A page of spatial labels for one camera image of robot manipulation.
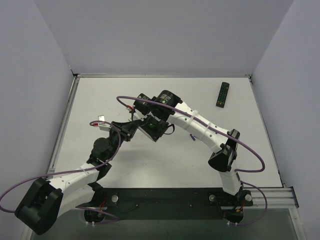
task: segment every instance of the cable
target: cable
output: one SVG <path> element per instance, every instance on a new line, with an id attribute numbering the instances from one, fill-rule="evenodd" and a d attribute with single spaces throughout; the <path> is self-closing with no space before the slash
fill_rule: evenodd
<path id="1" fill-rule="evenodd" d="M 119 151 L 119 148 L 121 146 L 121 136 L 120 136 L 120 132 L 119 130 L 111 123 L 107 122 L 107 121 L 92 121 L 90 122 L 90 126 L 94 126 L 93 124 L 94 123 L 104 123 L 104 124 L 108 124 L 110 125 L 111 127 L 113 127 L 115 129 L 115 131 L 117 132 L 117 135 L 119 137 L 119 143 L 118 143 L 118 146 L 114 152 L 114 154 L 112 155 L 112 157 L 110 159 L 108 159 L 107 161 L 105 161 L 104 163 L 98 165 L 98 166 L 94 166 L 94 167 L 90 167 L 90 168 L 86 168 L 86 169 L 79 169 L 79 170 L 69 170 L 69 171 L 60 171 L 60 172 L 53 172 L 53 173 L 48 173 L 48 174 L 44 174 L 44 175 L 39 175 L 39 176 L 34 176 L 34 177 L 30 177 L 26 180 L 23 180 L 23 181 L 20 181 L 18 183 L 16 183 L 15 185 L 13 185 L 12 187 L 10 187 L 9 189 L 7 189 L 6 191 L 4 191 L 4 193 L 1 194 L 0 196 L 0 202 L 1 200 L 4 198 L 5 195 L 7 195 L 7 193 L 9 193 L 11 190 L 15 189 L 16 187 L 20 186 L 21 184 L 24 184 L 24 183 L 27 183 L 29 181 L 32 181 L 32 180 L 35 180 L 35 179 L 39 179 L 39 178 L 45 178 L 45 177 L 51 177 L 51 176 L 56 176 L 56 175 L 61 175 L 61 174 L 73 174 L 73 173 L 80 173 L 80 172 L 83 172 L 83 171 L 90 171 L 90 170 L 93 170 L 93 169 L 98 169 L 100 167 L 102 167 L 103 165 L 106 165 L 108 162 L 112 161 L 112 159 L 114 159 L 114 157 L 116 156 L 116 154 L 118 153 Z M 6 212 L 6 213 L 11 213 L 11 214 L 14 214 L 15 211 L 14 210 L 8 210 L 4 207 L 2 207 L 0 205 L 0 210 L 3 211 L 3 212 Z"/>
<path id="2" fill-rule="evenodd" d="M 249 221 L 249 222 L 246 222 L 246 223 L 237 223 L 237 224 L 236 224 L 236 223 L 234 223 L 234 222 L 228 221 L 228 220 L 226 219 L 226 212 L 224 212 L 223 218 L 224 218 L 225 220 L 227 220 L 228 223 L 230 223 L 231 225 L 235 225 L 235 226 L 242 227 L 242 226 L 247 226 L 247 225 L 253 224 L 253 223 L 255 223 L 256 221 L 258 221 L 259 219 L 263 218 L 263 217 L 266 215 L 267 210 L 268 210 L 268 201 L 267 201 L 266 195 L 264 194 L 264 192 L 263 192 L 259 187 L 255 186 L 255 185 L 253 185 L 253 184 L 251 184 L 251 183 L 247 183 L 247 182 L 245 182 L 245 181 L 241 181 L 241 180 L 240 180 L 240 182 L 241 182 L 242 184 L 247 184 L 247 185 L 249 185 L 249 186 L 257 189 L 257 190 L 262 194 L 262 196 L 263 196 L 263 198 L 264 198 L 264 202 L 265 202 L 265 207 L 264 207 L 263 213 L 262 213 L 259 217 L 257 217 L 256 219 L 254 219 L 254 220 L 252 220 L 252 221 Z"/>
<path id="3" fill-rule="evenodd" d="M 114 218 L 114 220 L 106 220 L 106 221 L 101 221 L 101 222 L 95 222 L 94 225 L 108 224 L 108 223 L 113 223 L 113 222 L 117 222 L 117 221 L 120 220 L 119 217 L 117 217 L 117 216 L 115 216 L 115 215 L 113 215 L 111 213 L 108 213 L 108 212 L 105 212 L 105 211 L 102 211 L 102 210 L 98 210 L 98 209 L 95 209 L 95 208 L 84 207 L 84 206 L 76 206 L 75 208 L 76 209 L 83 209 L 83 210 L 97 212 L 97 213 L 104 214 L 104 215 L 107 215 L 107 216 L 110 216 L 110 217 Z"/>
<path id="4" fill-rule="evenodd" d="M 168 128 L 170 128 L 170 127 L 172 127 L 172 132 L 171 132 L 171 133 L 164 133 L 165 135 L 171 135 L 171 134 L 173 134 L 173 133 L 175 132 L 175 130 L 176 130 L 175 125 L 174 125 L 174 124 L 170 124 L 170 125 L 168 126 Z"/>
<path id="5" fill-rule="evenodd" d="M 156 101 L 151 101 L 151 100 L 146 100 L 146 99 L 142 99 L 142 98 L 137 98 L 137 97 L 132 97 L 132 96 L 117 96 L 116 97 L 117 101 L 119 103 L 121 103 L 122 105 L 124 105 L 125 107 L 127 107 L 127 105 L 121 101 L 120 99 L 129 99 L 129 100 L 135 100 L 135 101 L 140 101 L 140 102 L 146 102 L 146 103 L 149 103 L 149 104 L 154 104 L 154 105 L 158 105 L 158 106 L 161 106 L 161 107 L 164 107 L 164 108 L 167 108 L 167 109 L 171 109 L 177 113 L 180 113 L 184 116 L 187 116 L 189 118 L 191 118 L 192 116 L 184 111 L 181 111 L 175 107 L 172 107 L 172 106 L 168 106 L 168 105 L 165 105 L 163 103 L 160 103 L 160 102 L 156 102 Z M 200 120 L 199 118 L 197 117 L 194 117 L 193 118 L 194 120 L 196 120 L 198 123 L 202 124 L 203 126 L 205 127 L 208 127 L 208 125 L 203 122 L 202 120 Z M 263 172 L 266 168 L 266 165 L 265 165 L 265 162 L 263 161 L 263 159 L 261 158 L 261 156 L 256 152 L 254 151 L 251 147 L 249 147 L 248 145 L 246 145 L 245 143 L 243 143 L 242 141 L 232 137 L 232 136 L 229 136 L 228 134 L 225 134 L 224 132 L 222 131 L 219 131 L 219 130 L 216 130 L 214 129 L 213 127 L 209 126 L 208 127 L 211 131 L 214 131 L 215 133 L 218 133 L 228 139 L 231 139 L 233 141 L 235 141 L 236 143 L 240 144 L 241 146 L 243 146 L 244 148 L 246 148 L 247 150 L 249 150 L 251 153 L 253 153 L 253 155 L 255 155 L 259 161 L 261 162 L 261 169 L 258 169 L 258 170 L 246 170 L 246 169 L 235 169 L 236 172 L 244 172 L 244 173 L 260 173 L 260 172 Z"/>

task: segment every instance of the white table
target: white table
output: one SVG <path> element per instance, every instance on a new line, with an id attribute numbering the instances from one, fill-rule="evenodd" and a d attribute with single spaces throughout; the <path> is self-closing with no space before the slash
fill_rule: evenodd
<path id="1" fill-rule="evenodd" d="M 224 108 L 216 107 L 222 82 L 230 83 Z M 96 139 L 108 132 L 89 126 L 104 115 L 106 121 L 127 122 L 130 114 L 116 96 L 158 96 L 169 90 L 212 123 L 237 129 L 240 140 L 252 147 L 265 162 L 261 173 L 240 172 L 243 181 L 259 187 L 282 187 L 268 137 L 247 78 L 80 78 L 55 171 L 73 170 L 86 162 Z M 109 173 L 98 182 L 106 188 L 219 188 L 219 173 L 208 164 L 209 148 L 176 128 L 152 142 L 139 130 L 124 142 L 111 162 Z M 259 160 L 242 146 L 237 151 L 241 169 L 260 169 Z"/>

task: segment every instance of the remote control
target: remote control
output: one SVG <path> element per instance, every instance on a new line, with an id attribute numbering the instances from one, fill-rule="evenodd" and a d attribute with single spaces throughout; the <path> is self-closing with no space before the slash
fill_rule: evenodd
<path id="1" fill-rule="evenodd" d="M 228 90 L 229 90 L 229 83 L 222 82 L 219 96 L 215 104 L 217 107 L 223 108 L 225 106 Z"/>

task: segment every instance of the black cable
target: black cable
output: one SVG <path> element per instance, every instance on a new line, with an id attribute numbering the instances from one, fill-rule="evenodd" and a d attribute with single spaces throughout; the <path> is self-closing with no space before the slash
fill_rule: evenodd
<path id="1" fill-rule="evenodd" d="M 173 133 L 175 132 L 175 130 L 176 130 L 175 125 L 174 125 L 174 124 L 170 124 L 170 125 L 168 126 L 168 128 L 170 128 L 170 127 L 172 127 L 172 132 L 171 132 L 171 133 L 164 133 L 165 135 L 171 135 L 171 134 L 173 134 Z"/>

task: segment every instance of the wall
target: wall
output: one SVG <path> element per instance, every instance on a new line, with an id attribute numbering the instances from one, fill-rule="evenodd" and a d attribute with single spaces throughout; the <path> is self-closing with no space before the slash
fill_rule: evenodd
<path id="1" fill-rule="evenodd" d="M 293 0 L 35 0 L 74 73 L 243 77 Z"/>
<path id="2" fill-rule="evenodd" d="M 253 74 L 282 179 L 308 239 L 319 239 L 320 1 L 295 0 Z"/>
<path id="3" fill-rule="evenodd" d="M 32 0 L 0 2 L 0 192 L 44 174 L 73 76 Z M 29 184 L 6 196 L 14 210 Z M 0 212 L 1 239 L 20 239 L 13 214 Z"/>

